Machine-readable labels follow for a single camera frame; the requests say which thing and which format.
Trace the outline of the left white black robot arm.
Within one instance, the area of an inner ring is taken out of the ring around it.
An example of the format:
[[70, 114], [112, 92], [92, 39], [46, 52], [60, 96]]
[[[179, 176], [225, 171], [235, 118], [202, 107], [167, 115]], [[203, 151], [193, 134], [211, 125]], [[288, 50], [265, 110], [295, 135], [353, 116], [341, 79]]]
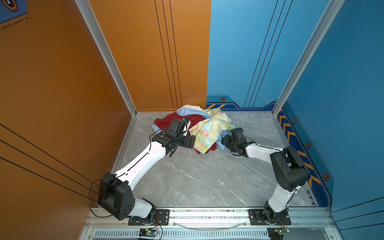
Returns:
[[173, 119], [170, 126], [150, 137], [149, 145], [129, 164], [114, 174], [100, 179], [98, 205], [118, 220], [134, 217], [152, 224], [156, 206], [148, 200], [134, 197], [133, 190], [140, 179], [165, 156], [171, 157], [177, 148], [192, 149], [196, 137], [188, 134], [189, 118]]

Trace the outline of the dark red cloth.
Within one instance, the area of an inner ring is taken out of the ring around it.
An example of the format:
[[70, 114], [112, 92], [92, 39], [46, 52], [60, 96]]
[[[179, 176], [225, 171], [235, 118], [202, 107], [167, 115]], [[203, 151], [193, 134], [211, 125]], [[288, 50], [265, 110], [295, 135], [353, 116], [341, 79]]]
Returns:
[[[189, 118], [190, 119], [191, 124], [189, 126], [189, 129], [191, 127], [193, 127], [194, 125], [196, 125], [198, 122], [203, 121], [203, 120], [206, 119], [205, 117], [203, 117], [201, 115], [196, 115], [196, 114], [187, 115], [187, 116], [180, 116], [177, 113], [172, 113], [172, 114], [166, 116], [163, 119], [155, 119], [154, 124], [158, 128], [158, 130], [154, 133], [154, 136], [156, 134], [160, 133], [162, 130], [168, 128], [170, 126], [170, 124], [171, 124], [173, 119], [182, 120], [183, 118]], [[166, 149], [164, 147], [162, 147], [162, 145], [160, 143], [153, 142], [153, 141], [152, 141], [152, 143], [155, 144], [157, 148], [161, 149], [165, 156], [168, 155], [168, 154], [172, 155], [176, 151], [176, 149], [179, 148], [179, 147], [177, 147], [173, 151], [166, 152]]]

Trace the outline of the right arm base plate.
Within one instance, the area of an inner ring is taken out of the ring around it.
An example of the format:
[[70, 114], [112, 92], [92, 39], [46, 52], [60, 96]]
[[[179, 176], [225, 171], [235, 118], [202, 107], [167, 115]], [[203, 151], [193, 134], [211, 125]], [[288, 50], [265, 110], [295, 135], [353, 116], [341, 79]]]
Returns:
[[288, 214], [289, 209], [285, 209], [280, 213], [275, 213], [270, 209], [250, 209], [248, 210], [249, 219], [252, 226], [267, 226], [267, 225], [284, 225], [292, 224]]

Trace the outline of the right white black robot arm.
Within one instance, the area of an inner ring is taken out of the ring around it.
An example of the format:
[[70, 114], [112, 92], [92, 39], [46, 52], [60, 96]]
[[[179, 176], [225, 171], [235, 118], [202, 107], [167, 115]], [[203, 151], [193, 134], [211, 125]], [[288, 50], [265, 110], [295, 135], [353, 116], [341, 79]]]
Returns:
[[277, 186], [266, 201], [263, 212], [251, 214], [264, 225], [289, 225], [288, 205], [297, 191], [311, 178], [311, 173], [293, 147], [273, 148], [248, 142], [242, 128], [230, 131], [221, 142], [237, 157], [265, 161], [273, 166]]

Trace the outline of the pastel floral cloth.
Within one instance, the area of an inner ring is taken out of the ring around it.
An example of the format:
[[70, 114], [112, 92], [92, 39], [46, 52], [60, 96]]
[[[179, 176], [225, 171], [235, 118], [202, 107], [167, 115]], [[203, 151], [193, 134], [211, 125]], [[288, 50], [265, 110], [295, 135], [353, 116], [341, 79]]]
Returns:
[[201, 154], [205, 154], [224, 131], [230, 131], [234, 128], [235, 125], [232, 124], [232, 120], [227, 114], [221, 113], [198, 122], [189, 129], [189, 132], [196, 137], [194, 149]]

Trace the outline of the light blue cloth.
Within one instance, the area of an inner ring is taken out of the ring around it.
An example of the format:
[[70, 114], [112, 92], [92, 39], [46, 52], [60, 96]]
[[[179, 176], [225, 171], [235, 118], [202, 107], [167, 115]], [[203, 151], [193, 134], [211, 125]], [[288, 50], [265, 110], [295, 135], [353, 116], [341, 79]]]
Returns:
[[[204, 112], [196, 111], [193, 109], [186, 109], [186, 108], [178, 109], [174, 113], [177, 113], [180, 116], [187, 116], [187, 115], [196, 114], [196, 115], [201, 115], [201, 116], [205, 117], [206, 119], [210, 118], [209, 115], [205, 114]], [[158, 128], [155, 126], [154, 123], [152, 124], [152, 128], [154, 131], [158, 130]], [[215, 150], [217, 147], [220, 148], [222, 151], [226, 150], [227, 148], [221, 143], [221, 140], [222, 140], [222, 138], [224, 138], [226, 135], [229, 135], [229, 134], [230, 134], [229, 130], [224, 131], [221, 134], [221, 136], [219, 137], [219, 139], [216, 141], [216, 143], [214, 143], [213, 146], [206, 153], [208, 153], [210, 150]]]

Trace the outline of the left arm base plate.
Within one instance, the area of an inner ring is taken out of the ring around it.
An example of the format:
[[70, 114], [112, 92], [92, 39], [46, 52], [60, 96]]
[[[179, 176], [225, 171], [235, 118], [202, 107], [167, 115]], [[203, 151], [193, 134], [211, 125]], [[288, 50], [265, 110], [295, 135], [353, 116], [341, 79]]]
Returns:
[[169, 209], [156, 209], [155, 211], [152, 211], [146, 218], [130, 217], [128, 225], [154, 227], [159, 224], [160, 226], [167, 226], [169, 224], [169, 219]]

